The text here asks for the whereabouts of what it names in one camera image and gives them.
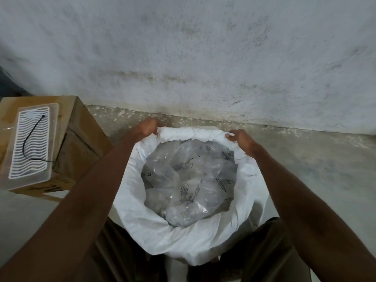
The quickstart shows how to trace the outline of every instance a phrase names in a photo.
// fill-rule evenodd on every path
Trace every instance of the person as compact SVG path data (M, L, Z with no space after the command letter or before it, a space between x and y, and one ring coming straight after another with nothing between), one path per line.
M0 281L163 281L161 256L149 256L107 218L134 144L154 133L132 128L71 189L33 237L0 269ZM280 215L224 253L190 269L194 281L376 281L376 259L346 223L244 130L227 134L253 157Z

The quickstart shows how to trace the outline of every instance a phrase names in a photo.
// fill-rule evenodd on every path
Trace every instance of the person's leg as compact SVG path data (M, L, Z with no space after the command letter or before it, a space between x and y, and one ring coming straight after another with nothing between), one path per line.
M71 281L165 282L162 255L149 256L122 227L106 221Z
M272 218L221 256L221 265L242 268L242 282L311 281L309 267L299 257L280 218Z

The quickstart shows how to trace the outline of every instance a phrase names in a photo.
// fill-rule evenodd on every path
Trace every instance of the brown pants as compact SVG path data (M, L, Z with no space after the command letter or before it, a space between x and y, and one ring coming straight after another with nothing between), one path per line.
M279 218L268 220L219 262L190 267L189 281L311 281L310 270ZM167 281L163 255L150 256L125 229L107 220L71 281Z

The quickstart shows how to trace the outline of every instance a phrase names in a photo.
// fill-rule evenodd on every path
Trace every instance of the person's left hand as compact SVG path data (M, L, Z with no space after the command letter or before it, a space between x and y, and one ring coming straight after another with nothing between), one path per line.
M152 133L157 135L158 127L162 127L162 124L158 119L147 117L142 122L140 122L137 126L132 128L131 132L134 133L134 135L136 136L137 142L139 142L143 138L151 135Z

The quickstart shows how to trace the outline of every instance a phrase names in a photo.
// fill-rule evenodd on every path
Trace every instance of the person's left arm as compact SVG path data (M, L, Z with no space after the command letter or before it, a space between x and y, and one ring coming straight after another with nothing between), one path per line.
M35 235L0 269L0 281L63 281L104 226L136 142L154 133L147 118L73 186Z

